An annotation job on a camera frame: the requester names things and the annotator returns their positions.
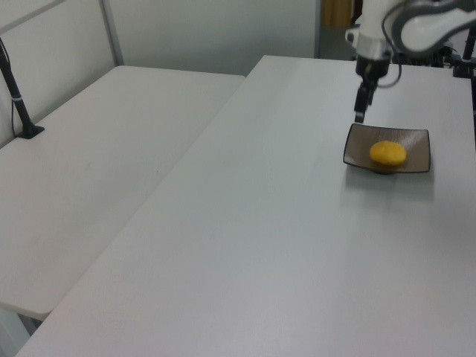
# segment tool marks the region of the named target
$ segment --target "white robotic arm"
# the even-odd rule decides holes
[[[356,122],[363,123],[379,79],[388,73],[392,52],[422,57],[472,26],[476,26],[476,0],[364,0],[360,27],[346,32],[357,52],[356,72],[363,79]]]

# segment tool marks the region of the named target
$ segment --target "brown plate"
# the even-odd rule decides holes
[[[379,141],[393,141],[407,150],[407,161],[392,167],[370,158],[370,148]],[[377,173],[427,173],[431,166],[428,130],[379,128],[353,124],[344,150],[344,163]]]

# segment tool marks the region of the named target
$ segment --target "white table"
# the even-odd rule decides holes
[[[19,357],[473,356],[470,83],[377,91],[367,124],[433,150],[379,176],[342,163],[354,70],[265,57]]]
[[[119,67],[0,150],[0,306],[43,319],[243,77]]]

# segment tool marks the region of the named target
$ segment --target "black stand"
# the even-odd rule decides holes
[[[476,28],[469,30],[468,39],[466,40],[466,46],[464,48],[463,58],[452,55],[451,61],[454,65],[453,77],[456,78],[469,78],[471,80],[471,90],[473,99],[473,119],[475,121],[475,138],[476,138],[476,79],[475,68],[476,59],[472,57],[473,50],[476,43]]]
[[[468,39],[464,48],[463,58],[453,54],[451,55],[451,64],[454,65],[453,77],[455,78],[473,78],[473,71],[476,68],[476,58],[472,58],[476,43],[476,28],[469,29]]]
[[[16,85],[15,77],[12,73],[10,65],[10,58],[8,58],[7,50],[5,49],[3,42],[0,39],[0,70],[5,78],[8,90],[12,96],[12,100],[15,103],[16,111],[19,114],[20,120],[23,123],[23,131],[18,134],[19,138],[31,139],[37,136],[40,132],[45,130],[41,126],[35,126],[30,119],[25,103],[23,102],[20,90]]]

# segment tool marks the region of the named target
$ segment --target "yellow fruit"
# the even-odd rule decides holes
[[[392,141],[380,141],[370,148],[370,157],[380,164],[399,166],[407,159],[405,148]]]

